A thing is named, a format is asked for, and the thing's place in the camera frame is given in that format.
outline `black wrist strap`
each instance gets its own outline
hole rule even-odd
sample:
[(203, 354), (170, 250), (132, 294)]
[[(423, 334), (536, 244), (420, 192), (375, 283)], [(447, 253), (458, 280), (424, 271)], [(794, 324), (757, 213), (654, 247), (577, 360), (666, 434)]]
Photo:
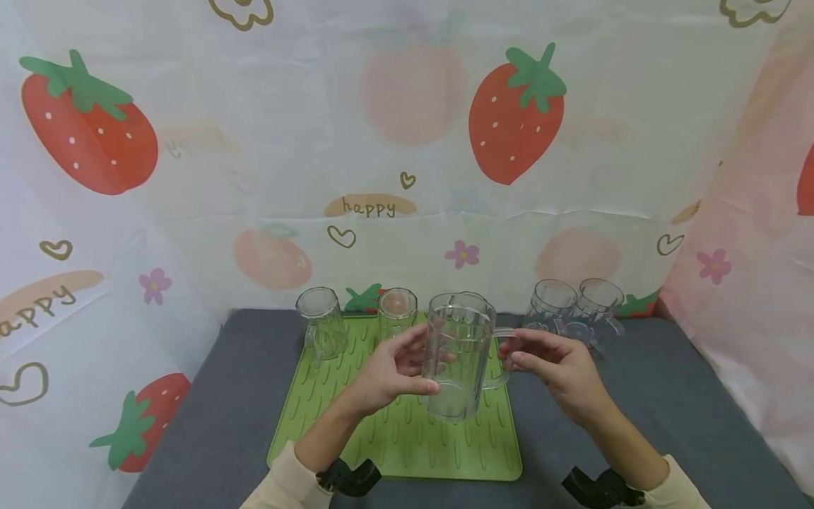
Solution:
[(622, 476), (610, 469), (593, 480), (578, 467), (574, 467), (562, 481), (562, 487), (582, 507), (592, 509), (609, 509), (622, 503), (628, 507), (635, 507), (645, 503), (644, 493), (630, 488)]
[(317, 482), (323, 489), (349, 497), (364, 497), (381, 478), (382, 473), (369, 459), (356, 470), (351, 470), (347, 463), (337, 459), (328, 470), (317, 474)]

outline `cup rim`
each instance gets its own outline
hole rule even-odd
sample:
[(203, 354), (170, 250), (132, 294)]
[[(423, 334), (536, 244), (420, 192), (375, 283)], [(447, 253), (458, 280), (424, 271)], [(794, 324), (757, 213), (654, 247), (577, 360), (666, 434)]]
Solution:
[[(609, 285), (611, 285), (611, 286), (612, 286), (613, 288), (615, 288), (615, 289), (616, 289), (616, 291), (619, 293), (619, 296), (621, 296), (621, 297), (622, 297), (622, 298), (621, 298), (621, 300), (619, 300), (619, 303), (618, 303), (618, 304), (616, 304), (616, 305), (599, 304), (598, 302), (594, 301), (594, 300), (593, 300), (593, 299), (591, 299), (590, 297), (586, 296), (586, 295), (584, 294), (584, 292), (583, 292), (583, 288), (585, 287), (585, 284), (586, 284), (588, 281), (601, 281), (601, 282), (602, 282), (602, 283), (604, 283), (604, 284), (609, 284)], [(621, 305), (624, 303), (624, 292), (622, 292), (622, 288), (620, 288), (620, 287), (616, 286), (615, 284), (611, 283), (611, 282), (610, 282), (610, 281), (608, 281), (607, 279), (602, 279), (602, 278), (586, 278), (586, 279), (584, 279), (584, 280), (582, 281), (582, 283), (580, 283), (580, 293), (579, 293), (579, 297), (578, 297), (578, 298), (579, 298), (579, 299), (583, 299), (583, 300), (585, 300), (585, 301), (589, 302), (590, 304), (592, 304), (592, 305), (594, 305), (594, 306), (596, 306), (596, 307), (598, 307), (598, 308), (615, 309), (615, 308), (617, 308), (617, 307), (621, 306)]]
[[(389, 294), (390, 292), (394, 292), (394, 293), (395, 293), (395, 292), (405, 292), (405, 293), (407, 293), (407, 294), (410, 296), (410, 298), (412, 298), (413, 302), (415, 302), (415, 306), (414, 306), (414, 307), (413, 307), (411, 310), (406, 311), (406, 312), (404, 312), (403, 314), (394, 314), (394, 313), (388, 313), (388, 312), (386, 312), (386, 311), (383, 311), (383, 310), (382, 310), (382, 299), (383, 299), (383, 298), (384, 298), (384, 297), (385, 297), (387, 294)], [(410, 315), (412, 315), (412, 314), (416, 314), (416, 313), (418, 312), (418, 297), (416, 297), (416, 296), (415, 296), (415, 294), (414, 294), (414, 293), (412, 293), (412, 292), (411, 292), (410, 290), (408, 290), (407, 288), (402, 288), (402, 287), (393, 287), (393, 288), (388, 288), (387, 290), (385, 290), (384, 292), (382, 292), (382, 294), (379, 296), (379, 298), (378, 298), (378, 299), (376, 299), (376, 311), (377, 311), (377, 312), (378, 312), (380, 315), (382, 315), (382, 316), (384, 316), (384, 317), (386, 317), (386, 318), (393, 318), (393, 319), (407, 318), (407, 317), (409, 317)]]
[(314, 293), (314, 292), (324, 292), (325, 290), (327, 290), (328, 292), (330, 292), (330, 295), (331, 295), (331, 296), (334, 298), (333, 302), (331, 302), (331, 308), (333, 308), (334, 306), (336, 306), (336, 305), (337, 305), (337, 303), (339, 302), (339, 298), (336, 296), (336, 292), (334, 292), (334, 291), (333, 291), (331, 288), (328, 288), (328, 287), (312, 287), (312, 288), (309, 288), (308, 290), (306, 290), (306, 291), (304, 291), (304, 292), (300, 293), (300, 296), (299, 296), (299, 297), (297, 297), (297, 302), (294, 304), (294, 307), (296, 308), (297, 312), (299, 312), (299, 313), (300, 313), (300, 314), (301, 314), (303, 317), (305, 317), (305, 318), (319, 318), (319, 317), (324, 316), (325, 314), (327, 314), (327, 312), (325, 312), (325, 313), (320, 313), (320, 314), (311, 314), (311, 313), (305, 313), (305, 312), (304, 312), (304, 311), (303, 311), (303, 310), (300, 308), (300, 302), (301, 302), (301, 301), (302, 301), (302, 300), (303, 300), (303, 299), (304, 299), (304, 298), (305, 298), (307, 295), (309, 295), (309, 294), (311, 294), (311, 293)]
[[(480, 295), (478, 292), (468, 292), (468, 291), (439, 293), (438, 295), (432, 297), (430, 299), (430, 304), (429, 304), (430, 313), (434, 313), (435, 310), (440, 308), (440, 307), (448, 308), (450, 305), (452, 305), (453, 299), (455, 298), (455, 296), (459, 296), (459, 295), (472, 296), (472, 297), (476, 297), (476, 298), (482, 300), (484, 302), (484, 304), (486, 305), (486, 311), (490, 315), (492, 315), (493, 317), (497, 316), (497, 310), (495, 309), (495, 306), (493, 306), (491, 302), (487, 301), (486, 297)], [(438, 299), (438, 298), (441, 298), (441, 297), (448, 297), (449, 299), (444, 303), (443, 306), (435, 306), (435, 307), (433, 307), (432, 302), (435, 299)]]
[[(537, 287), (540, 286), (540, 283), (552, 283), (552, 282), (564, 285), (565, 288), (563, 288), (563, 289), (567, 288), (568, 290), (571, 290), (571, 295), (572, 295), (572, 297), (574, 299), (574, 301), (571, 302), (571, 305), (566, 305), (566, 306), (554, 305), (554, 304), (551, 304), (549, 302), (543, 301), (542, 298), (540, 298), (537, 295)], [(532, 308), (536, 309), (535, 302), (534, 302), (535, 298), (537, 300), (539, 300), (541, 303), (543, 303), (543, 304), (545, 304), (545, 305), (547, 305), (548, 307), (551, 307), (551, 308), (570, 309), (570, 308), (574, 307), (574, 305), (576, 305), (576, 302), (579, 300), (580, 296), (576, 293), (576, 290), (574, 289), (574, 287), (572, 287), (570, 284), (566, 283), (565, 281), (562, 281), (561, 279), (555, 279), (555, 278), (546, 278), (546, 279), (541, 279), (540, 281), (537, 281), (537, 283), (535, 283), (535, 285), (534, 285), (534, 289), (532, 290)]]

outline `hand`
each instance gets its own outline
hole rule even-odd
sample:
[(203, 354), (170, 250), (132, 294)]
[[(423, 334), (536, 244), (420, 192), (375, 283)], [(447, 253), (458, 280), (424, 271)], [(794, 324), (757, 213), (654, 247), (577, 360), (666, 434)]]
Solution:
[(421, 375), (427, 325), (416, 325), (380, 344), (341, 397), (362, 415), (372, 415), (402, 394), (437, 394), (433, 380)]
[(550, 332), (531, 329), (516, 332), (519, 351), (510, 354), (516, 343), (507, 342), (501, 344), (499, 356), (506, 358), (510, 354), (512, 371), (540, 377), (570, 420), (586, 428), (617, 411), (584, 344)]

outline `white curtain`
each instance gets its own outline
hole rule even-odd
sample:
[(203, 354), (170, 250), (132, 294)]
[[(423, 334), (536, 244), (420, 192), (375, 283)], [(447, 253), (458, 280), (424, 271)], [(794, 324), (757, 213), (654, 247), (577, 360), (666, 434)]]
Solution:
[(0, 0), (4, 502), (118, 507), (229, 309), (648, 313), (787, 5)]

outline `beige sleeve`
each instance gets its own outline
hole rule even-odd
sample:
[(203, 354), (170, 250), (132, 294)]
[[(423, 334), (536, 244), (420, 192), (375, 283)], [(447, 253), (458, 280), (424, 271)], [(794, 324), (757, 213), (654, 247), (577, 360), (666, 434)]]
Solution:
[(645, 503), (641, 509), (710, 509), (698, 488), (681, 470), (671, 455), (664, 456), (670, 465), (667, 479), (655, 489), (645, 491)]
[(327, 509), (331, 496), (294, 455), (294, 442), (288, 442), (240, 509)]

